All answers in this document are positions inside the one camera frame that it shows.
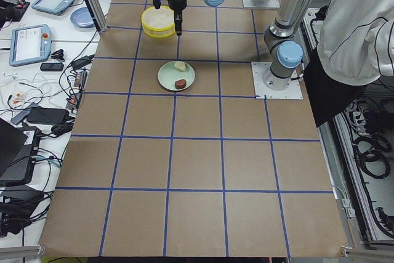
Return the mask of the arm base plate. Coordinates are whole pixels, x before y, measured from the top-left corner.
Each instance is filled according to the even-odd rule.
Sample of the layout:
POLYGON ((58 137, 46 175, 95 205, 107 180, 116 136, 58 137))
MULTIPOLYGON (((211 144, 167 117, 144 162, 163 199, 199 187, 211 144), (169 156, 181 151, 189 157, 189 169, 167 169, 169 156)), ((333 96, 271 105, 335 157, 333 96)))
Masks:
POLYGON ((254 92, 257 99, 302 100, 297 70, 289 78, 277 78, 271 73, 271 62, 252 62, 254 92))
POLYGON ((278 10, 279 0, 243 0, 244 9, 278 10))

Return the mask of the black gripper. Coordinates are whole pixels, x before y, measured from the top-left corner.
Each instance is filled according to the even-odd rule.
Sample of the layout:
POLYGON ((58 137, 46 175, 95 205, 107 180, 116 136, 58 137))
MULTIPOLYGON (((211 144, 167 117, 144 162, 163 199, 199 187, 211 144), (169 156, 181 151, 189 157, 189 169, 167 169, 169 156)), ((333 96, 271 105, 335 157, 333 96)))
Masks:
POLYGON ((182 35, 182 13, 185 10, 185 7, 170 7, 170 10, 173 12, 174 15, 174 26, 175 32, 177 36, 182 35))

